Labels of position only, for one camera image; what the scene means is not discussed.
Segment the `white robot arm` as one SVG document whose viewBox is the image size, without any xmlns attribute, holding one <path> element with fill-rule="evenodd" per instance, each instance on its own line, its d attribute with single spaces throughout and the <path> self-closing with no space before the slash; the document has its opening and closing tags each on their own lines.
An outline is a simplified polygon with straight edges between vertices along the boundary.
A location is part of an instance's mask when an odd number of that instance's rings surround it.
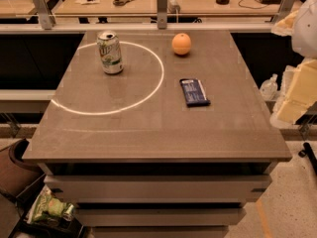
<svg viewBox="0 0 317 238">
<path fill-rule="evenodd" d="M 277 22 L 271 31 L 290 36 L 292 49 L 304 57 L 297 66 L 288 66 L 270 123 L 281 128 L 294 124 L 317 101 L 317 8 L 306 1 L 298 10 Z"/>
</svg>

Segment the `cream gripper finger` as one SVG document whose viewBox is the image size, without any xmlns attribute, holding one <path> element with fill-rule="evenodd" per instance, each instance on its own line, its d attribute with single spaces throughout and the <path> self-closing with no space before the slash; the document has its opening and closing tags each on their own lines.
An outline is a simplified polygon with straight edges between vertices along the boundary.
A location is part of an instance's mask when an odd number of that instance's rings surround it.
<svg viewBox="0 0 317 238">
<path fill-rule="evenodd" d="M 294 124 L 317 101 L 317 60 L 302 62 L 293 73 L 281 107 L 278 120 Z"/>
<path fill-rule="evenodd" d="M 287 15 L 284 19 L 278 21 L 271 28 L 271 32 L 278 36 L 291 36 L 293 31 L 293 25 L 298 11 L 293 11 Z"/>
</svg>

